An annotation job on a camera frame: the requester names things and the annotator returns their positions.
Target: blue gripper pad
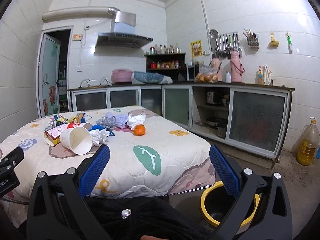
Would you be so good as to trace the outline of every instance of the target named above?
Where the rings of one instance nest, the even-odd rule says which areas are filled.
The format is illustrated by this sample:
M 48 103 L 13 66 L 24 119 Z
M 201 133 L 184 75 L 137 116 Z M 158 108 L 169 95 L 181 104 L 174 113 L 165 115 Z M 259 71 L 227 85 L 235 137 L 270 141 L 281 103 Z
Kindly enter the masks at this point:
M 105 145 L 79 180 L 79 194 L 81 198 L 84 198 L 92 192 L 109 159 L 110 149 Z
M 221 154 L 220 150 L 215 145 L 210 147 L 209 158 L 222 180 L 227 193 L 237 198 L 240 194 L 239 177 L 235 174 Z

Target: range hood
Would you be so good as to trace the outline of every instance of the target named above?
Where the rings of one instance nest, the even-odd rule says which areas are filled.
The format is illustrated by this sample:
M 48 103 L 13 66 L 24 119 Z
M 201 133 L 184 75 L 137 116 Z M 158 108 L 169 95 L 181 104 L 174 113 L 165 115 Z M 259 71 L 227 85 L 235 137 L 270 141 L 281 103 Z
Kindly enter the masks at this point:
M 96 46 L 141 48 L 153 41 L 134 34 L 136 27 L 136 14 L 114 11 L 111 22 L 111 32 L 99 33 Z
M 141 48 L 152 41 L 152 38 L 130 33 L 99 33 L 96 46 Z

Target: cooking oil bottle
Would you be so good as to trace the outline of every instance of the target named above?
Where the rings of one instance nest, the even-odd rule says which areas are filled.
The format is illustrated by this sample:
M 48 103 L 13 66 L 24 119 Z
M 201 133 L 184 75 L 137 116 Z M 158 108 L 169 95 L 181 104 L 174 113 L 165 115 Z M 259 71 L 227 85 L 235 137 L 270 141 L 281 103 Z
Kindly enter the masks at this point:
M 310 119 L 311 124 L 307 126 L 302 134 L 302 141 L 297 154 L 297 161 L 305 166 L 308 166 L 312 162 L 319 140 L 316 119 L 314 117 L 310 117 Z

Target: black pants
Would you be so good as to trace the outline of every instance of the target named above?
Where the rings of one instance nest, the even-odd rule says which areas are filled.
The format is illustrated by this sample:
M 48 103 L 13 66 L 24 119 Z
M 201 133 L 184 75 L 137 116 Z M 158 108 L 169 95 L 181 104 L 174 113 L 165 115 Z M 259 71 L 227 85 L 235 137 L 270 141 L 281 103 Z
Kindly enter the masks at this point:
M 85 198 L 85 201 L 114 240 L 139 240 L 143 235 L 169 240 L 200 240 L 208 239 L 211 234 L 157 197 L 137 197 L 127 202 L 99 198 Z M 122 219 L 121 212 L 125 209 L 131 209 L 132 213 L 128 218 Z M 64 209 L 64 212 L 67 218 L 70 217 L 70 211 Z M 68 221 L 83 236 L 75 221 Z

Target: electrical outlet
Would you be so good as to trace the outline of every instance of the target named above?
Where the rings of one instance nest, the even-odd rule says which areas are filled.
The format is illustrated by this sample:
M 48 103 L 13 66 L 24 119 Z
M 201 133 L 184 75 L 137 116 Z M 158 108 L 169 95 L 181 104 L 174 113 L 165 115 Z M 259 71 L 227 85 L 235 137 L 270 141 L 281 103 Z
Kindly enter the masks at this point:
M 73 41 L 81 41 L 81 39 L 82 39 L 82 34 L 74 34 L 72 36 Z

